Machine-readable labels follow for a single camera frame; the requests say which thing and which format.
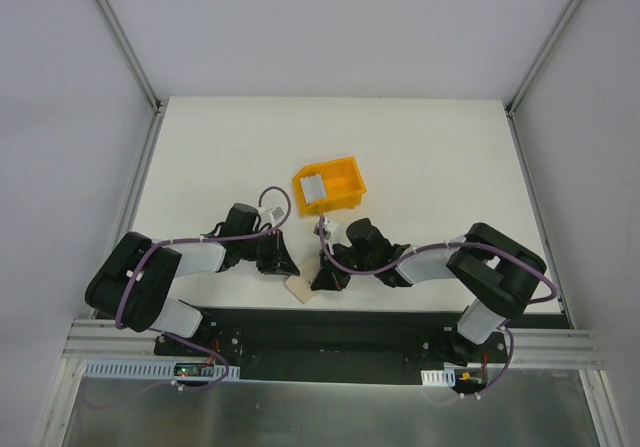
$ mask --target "yellow plastic container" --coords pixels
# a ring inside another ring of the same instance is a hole
[[[321,175],[327,196],[307,204],[301,179]],[[300,215],[320,215],[330,210],[353,209],[362,202],[367,191],[355,157],[305,165],[293,178],[293,191]]]

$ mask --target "white cable holder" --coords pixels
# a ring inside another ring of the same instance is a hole
[[[259,207],[258,215],[261,225],[271,224],[271,227],[275,227],[284,217],[284,210],[282,207]]]
[[[454,387],[456,385],[456,374],[451,368],[444,370],[423,370],[420,372],[422,385],[424,387]]]
[[[95,379],[126,379],[126,380],[180,380],[174,376],[175,360],[106,360],[91,359],[87,361],[85,377]],[[223,365],[203,367],[203,377],[185,378],[185,381],[208,382],[224,375]],[[240,380],[240,367],[229,366],[229,375],[223,381]]]
[[[324,236],[324,241],[329,248],[329,252],[333,254],[333,246],[334,244],[340,243],[340,234],[339,234],[340,224],[334,220],[329,220],[327,218],[324,219],[322,223],[322,233]],[[320,236],[320,222],[318,221],[313,228],[313,234]]]

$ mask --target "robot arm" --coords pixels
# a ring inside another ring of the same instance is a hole
[[[203,238],[245,236],[271,229],[282,219],[279,207],[255,209],[234,204],[224,222]],[[109,318],[116,318],[127,283],[153,241],[137,232],[127,233],[102,265],[85,292],[86,303]],[[138,275],[126,300],[121,322],[142,332],[171,332],[210,346],[215,337],[212,319],[184,302],[168,297],[173,279],[199,272],[224,272],[240,260],[255,261],[263,274],[299,275],[289,256],[282,231],[248,240],[173,244],[158,248]]]
[[[336,231],[333,223],[328,229],[329,238],[336,240]],[[352,270],[380,269],[412,250],[408,244],[392,245],[369,219],[349,225],[346,236],[351,247],[334,244],[334,258]],[[464,237],[466,242],[491,245],[510,254],[541,274],[546,271],[539,256],[487,224],[474,224]],[[522,315],[539,283],[538,278],[512,262],[499,260],[495,266],[489,265],[494,257],[491,252],[468,247],[456,251],[427,251],[405,259],[376,277],[390,287],[410,287],[433,279],[460,280],[476,300],[463,312],[455,328],[430,342],[430,350],[446,362],[466,366],[497,327]],[[350,275],[331,263],[323,252],[320,266],[311,285],[313,290],[342,290],[347,286]]]

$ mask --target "purple cable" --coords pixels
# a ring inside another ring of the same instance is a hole
[[[482,394],[492,389],[493,386],[496,385],[502,379],[502,377],[504,376],[504,373],[507,371],[507,369],[509,369],[509,366],[511,365],[511,361],[513,360],[513,352],[516,347],[515,339],[513,338],[513,332],[511,332],[511,330],[504,327],[504,325],[501,327],[498,327],[498,329],[504,330],[504,332],[506,332],[507,335],[509,336],[509,354],[507,355],[507,361],[504,363],[504,367],[502,367],[502,370],[500,371],[500,373],[496,375],[496,377],[489,383],[489,385],[487,385],[484,389],[482,389],[481,391]]]
[[[284,191],[284,189],[276,185],[267,187],[260,194],[260,197],[258,199],[258,205],[262,206],[262,200],[264,199],[264,196],[272,190],[277,190],[282,195],[284,195],[284,198],[287,201],[287,212],[284,214],[284,217],[282,218],[282,220],[278,222],[276,225],[274,225],[273,227],[271,227],[269,230],[265,230],[264,232],[257,232],[255,234],[235,235],[231,237],[214,237],[210,239],[195,237],[195,238],[184,238],[184,239],[174,239],[174,240],[162,240],[156,244],[153,244],[149,248],[149,250],[147,250],[144,253],[142,258],[140,259],[140,262],[138,262],[138,265],[136,265],[136,268],[133,270],[133,273],[131,274],[131,278],[129,279],[129,282],[127,282],[127,286],[125,287],[124,292],[122,293],[122,297],[120,298],[120,304],[118,305],[118,310],[116,311],[116,319],[115,319],[116,328],[120,330],[125,328],[125,326],[122,324],[122,315],[124,314],[124,308],[127,305],[127,301],[129,300],[129,296],[131,295],[131,291],[133,290],[133,286],[136,283],[136,279],[138,278],[138,275],[140,275],[140,272],[142,272],[142,269],[148,262],[149,258],[154,254],[156,250],[172,244],[176,244],[176,245],[199,244],[201,242],[205,244],[209,244],[209,243],[218,243],[218,242],[229,242],[229,241],[235,241],[235,240],[257,239],[258,237],[269,235],[272,232],[275,232],[276,230],[278,230],[280,227],[282,227],[284,223],[289,219],[289,216],[291,215],[291,198],[289,197],[289,194],[287,194]]]
[[[324,239],[324,215],[320,216],[320,221],[318,222],[318,236],[320,237],[320,245],[322,246],[322,252],[327,257],[327,259],[329,259],[329,261],[333,265],[335,265],[337,268],[339,268],[343,272],[346,272],[347,274],[350,274],[350,275],[377,275],[377,274],[381,274],[382,272],[386,272],[389,269],[394,268],[396,265],[400,264],[401,262],[404,262],[405,260],[413,257],[414,255],[420,254],[422,252],[427,252],[429,250],[447,250],[450,248],[466,247],[470,249],[479,249],[479,250],[486,250],[487,252],[491,252],[492,254],[495,254],[498,257],[501,257],[505,260],[508,260],[509,262],[512,262],[516,266],[520,267],[524,271],[536,277],[541,282],[544,282],[547,285],[547,287],[549,287],[549,289],[551,290],[551,293],[545,297],[540,297],[538,299],[531,300],[529,302],[529,305],[548,302],[549,300],[553,300],[556,297],[558,297],[558,288],[554,285],[554,283],[550,279],[545,277],[543,274],[538,272],[536,269],[534,269],[530,265],[525,264],[520,259],[514,257],[511,254],[504,252],[503,250],[500,250],[494,247],[493,245],[481,244],[480,242],[449,242],[449,243],[438,242],[436,244],[423,245],[421,247],[412,249],[411,252],[401,255],[399,258],[397,258],[393,262],[390,262],[384,267],[380,267],[378,269],[353,270],[342,265],[340,262],[334,259],[333,256],[331,255],[331,252],[329,252],[329,248],[327,247],[327,243]]]

